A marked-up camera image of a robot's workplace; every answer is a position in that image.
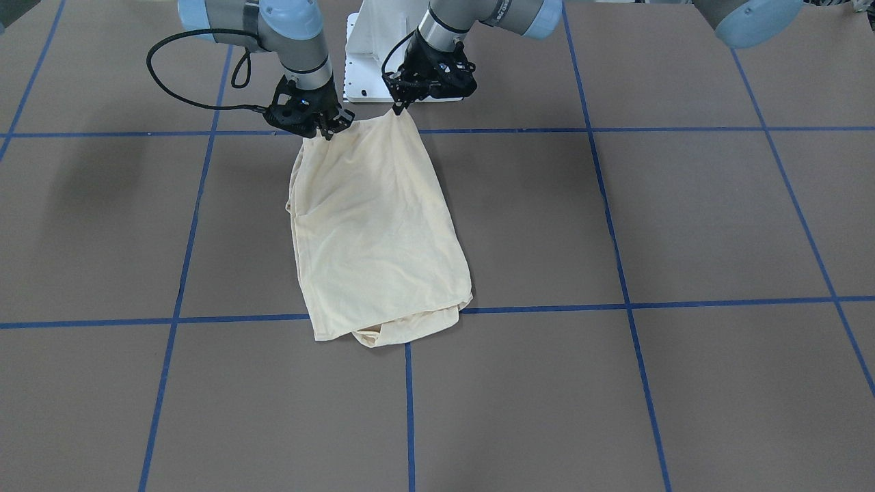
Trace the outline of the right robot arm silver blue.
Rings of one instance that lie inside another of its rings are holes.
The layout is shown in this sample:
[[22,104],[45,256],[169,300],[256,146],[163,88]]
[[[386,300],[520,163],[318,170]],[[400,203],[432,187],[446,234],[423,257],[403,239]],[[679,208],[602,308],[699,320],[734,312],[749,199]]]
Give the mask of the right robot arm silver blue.
[[275,53],[284,69],[265,108],[248,106],[268,124],[304,138],[330,140],[353,122],[338,99],[334,69],[316,1],[178,1],[185,31],[251,53]]

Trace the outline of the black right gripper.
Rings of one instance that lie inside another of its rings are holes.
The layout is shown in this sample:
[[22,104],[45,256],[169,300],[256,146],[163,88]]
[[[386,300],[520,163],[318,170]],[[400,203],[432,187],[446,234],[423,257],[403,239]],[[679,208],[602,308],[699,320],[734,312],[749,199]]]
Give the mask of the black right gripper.
[[316,137],[319,133],[330,141],[353,124],[355,114],[338,100],[334,77],[321,87],[304,90],[282,76],[262,117],[279,130],[301,137]]

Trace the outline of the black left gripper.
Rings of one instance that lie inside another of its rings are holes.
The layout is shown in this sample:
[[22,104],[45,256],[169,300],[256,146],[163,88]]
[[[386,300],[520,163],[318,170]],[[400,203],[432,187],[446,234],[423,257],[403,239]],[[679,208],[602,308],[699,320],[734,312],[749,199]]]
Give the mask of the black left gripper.
[[[407,46],[404,60],[394,71],[387,64],[394,52]],[[392,97],[394,115],[410,104],[433,99],[466,98],[477,90],[476,65],[468,60],[461,40],[453,40],[450,52],[435,49],[419,31],[411,31],[394,46],[381,66],[381,80]]]

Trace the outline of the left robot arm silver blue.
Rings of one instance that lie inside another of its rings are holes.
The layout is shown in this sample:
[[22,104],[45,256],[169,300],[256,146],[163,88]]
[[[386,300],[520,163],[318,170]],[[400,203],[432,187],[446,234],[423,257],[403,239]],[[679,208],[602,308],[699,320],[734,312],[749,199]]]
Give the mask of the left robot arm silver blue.
[[[771,40],[798,16],[801,1],[692,1],[730,48],[751,48]],[[381,78],[401,115],[428,98],[466,98],[477,90],[476,66],[463,41],[475,24],[543,40],[556,29],[563,1],[428,1],[418,25],[382,63]]]

